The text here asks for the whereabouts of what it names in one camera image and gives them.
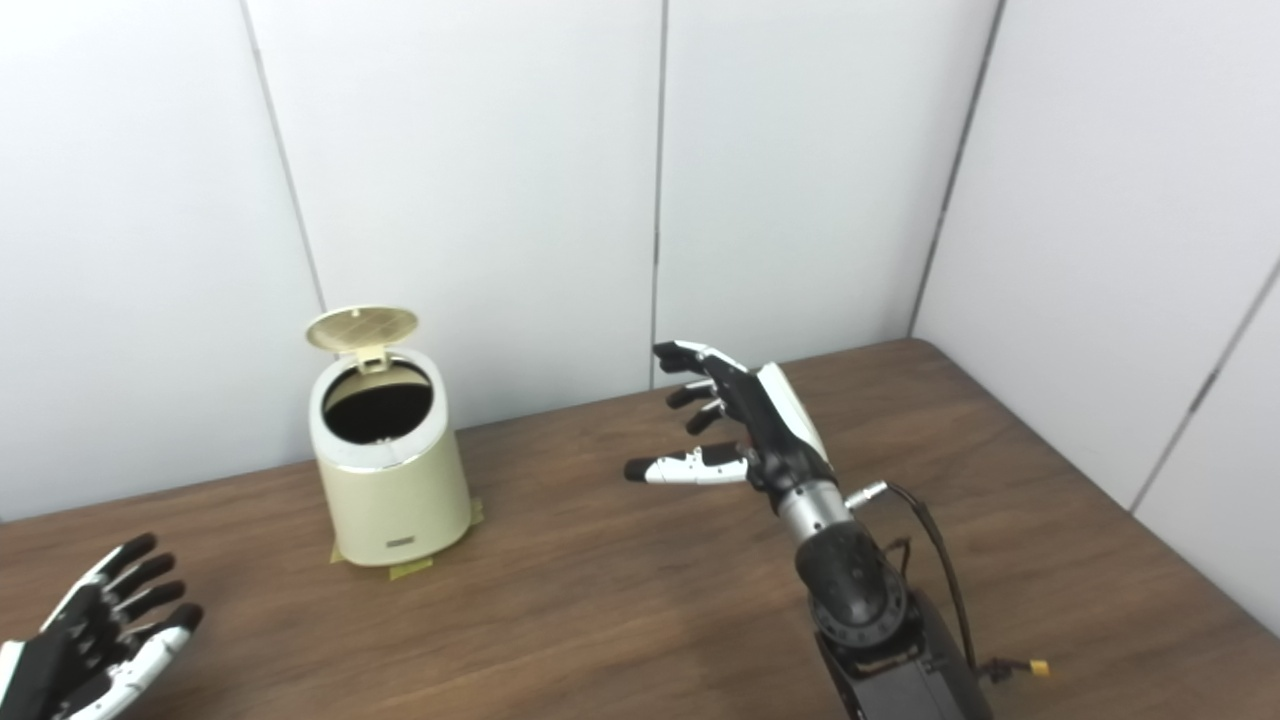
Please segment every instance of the open lid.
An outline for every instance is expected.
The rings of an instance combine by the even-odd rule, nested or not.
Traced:
[[[380,373],[389,366],[387,346],[417,328],[417,315],[403,307],[360,305],[325,313],[307,328],[307,342],[320,350],[355,352],[361,373]]]

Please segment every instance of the cream trash can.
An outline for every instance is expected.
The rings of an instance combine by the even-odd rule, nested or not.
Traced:
[[[311,345],[342,354],[311,388],[311,445],[338,551],[356,565],[398,565],[457,542],[471,498],[440,370],[389,347],[417,327],[399,307],[328,313]]]

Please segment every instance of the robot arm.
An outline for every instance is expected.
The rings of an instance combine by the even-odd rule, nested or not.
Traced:
[[[129,628],[186,592],[169,582],[138,592],[174,566],[143,534],[82,575],[31,639],[0,646],[0,720],[110,720],[173,661],[204,611],[180,605],[165,620]]]
[[[730,418],[745,425],[748,441],[631,460],[627,479],[709,484],[730,474],[745,475],[768,496],[796,543],[796,574],[809,589],[814,637],[850,717],[989,720],[973,662],[960,655],[932,603],[908,587],[851,514],[886,489],[919,506],[922,521],[927,516],[923,503],[886,483],[841,497],[822,438],[777,365],[753,373],[691,342],[655,345],[654,355],[668,373],[694,372],[705,378],[667,398],[671,407],[710,401],[686,425],[690,434]],[[932,520],[927,529],[942,555]],[[951,582],[945,555],[943,565]],[[968,650],[968,623],[954,584],[952,592]]]

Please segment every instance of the wall seam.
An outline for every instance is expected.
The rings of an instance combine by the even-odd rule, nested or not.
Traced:
[[[658,158],[655,160],[653,195],[653,269],[649,275],[649,346],[645,359],[649,363],[649,389],[657,386],[654,377],[653,346],[658,342],[658,256],[662,247],[662,154],[667,124],[667,19],[671,0],[662,0],[662,38],[658,46]]]
[[[284,135],[280,131],[280,119],[275,113],[275,100],[271,95],[271,83],[266,79],[266,67],[262,63],[262,50],[257,44],[257,29],[253,27],[253,15],[248,9],[248,0],[238,0],[241,17],[244,19],[244,32],[248,35],[250,47],[253,51],[253,67],[257,69],[257,82],[262,88],[262,101],[266,104],[266,114],[271,122],[271,136],[275,140],[275,150],[280,156],[280,165],[284,169],[284,183],[289,188],[289,202],[293,205],[293,218],[298,224],[298,236],[302,240],[302,251],[307,259],[307,270],[311,273],[311,286],[320,302],[320,311],[328,313],[329,304],[324,297],[324,286],[320,283],[320,270],[316,268],[315,251],[311,249],[311,234],[307,232],[306,219],[302,217],[302,204],[298,200],[298,187],[293,182],[293,167],[289,164],[289,154],[284,147]]]
[[[1228,363],[1230,363],[1231,355],[1235,354],[1235,348],[1240,345],[1240,340],[1244,337],[1244,333],[1248,332],[1249,325],[1253,324],[1253,319],[1257,318],[1262,305],[1275,288],[1277,278],[1280,278],[1280,258],[1276,259],[1275,264],[1271,266],[1271,272],[1267,274],[1266,279],[1262,281],[1262,287],[1258,290],[1258,293],[1253,297],[1253,301],[1244,311],[1244,316],[1240,318],[1239,324],[1236,324],[1235,332],[1233,332],[1230,340],[1226,341],[1226,347],[1222,348],[1222,354],[1219,356],[1217,363],[1210,370],[1208,377],[1204,378],[1204,382],[1196,392],[1196,398],[1192,400],[1190,407],[1188,407],[1187,414],[1183,415],[1181,421],[1178,423],[1178,428],[1174,429],[1174,434],[1169,438],[1169,442],[1165,443],[1164,451],[1161,451],[1160,456],[1156,459],[1156,465],[1151,469],[1147,479],[1143,480],[1142,487],[1138,489],[1138,495],[1134,496],[1133,502],[1129,505],[1130,515],[1137,515],[1138,510],[1142,507],[1142,502],[1147,500],[1147,493],[1151,492],[1151,488],[1156,484],[1156,479],[1160,477],[1161,470],[1165,469],[1165,464],[1169,462],[1169,457],[1174,454],[1174,448],[1176,448],[1178,443],[1183,439],[1183,433],[1185,433],[1187,428],[1190,425],[1192,418],[1201,409],[1204,398],[1212,392],[1213,383],[1219,379],[1219,377],[1221,377],[1222,369]]]
[[[920,273],[920,284],[916,286],[915,305],[911,306],[911,319],[906,324],[906,337],[915,337],[915,323],[920,318],[920,306],[924,304],[924,288],[929,282],[929,273],[933,272],[933,256],[938,251],[942,225],[946,224],[947,210],[951,208],[951,195],[955,192],[956,178],[960,176],[960,163],[964,160],[964,150],[969,143],[969,131],[973,129],[973,118],[978,111],[978,99],[982,96],[982,87],[987,82],[987,68],[991,65],[991,55],[996,50],[996,36],[1000,35],[1000,22],[1005,17],[1005,4],[1006,0],[1000,0],[996,4],[996,13],[991,18],[987,46],[982,54],[978,78],[973,83],[973,96],[969,99],[969,110],[965,113],[964,127],[960,129],[960,142],[956,145],[955,159],[951,161],[947,188],[942,193],[942,208],[938,210],[938,222],[933,225],[933,238],[929,241],[929,251],[924,256],[924,270]]]

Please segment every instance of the tabletop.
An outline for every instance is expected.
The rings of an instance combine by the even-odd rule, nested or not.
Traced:
[[[1280,641],[936,348],[785,369],[845,491],[886,479],[929,503],[979,659],[1051,662],[988,688],[997,719],[1276,717]],[[765,498],[622,480],[628,457],[696,445],[662,396],[462,430],[485,521],[394,582],[329,562],[311,462],[0,525],[0,638],[152,530],[206,618],[133,720],[844,717]],[[910,580],[948,612],[910,511],[886,497],[859,519],[916,539]]]

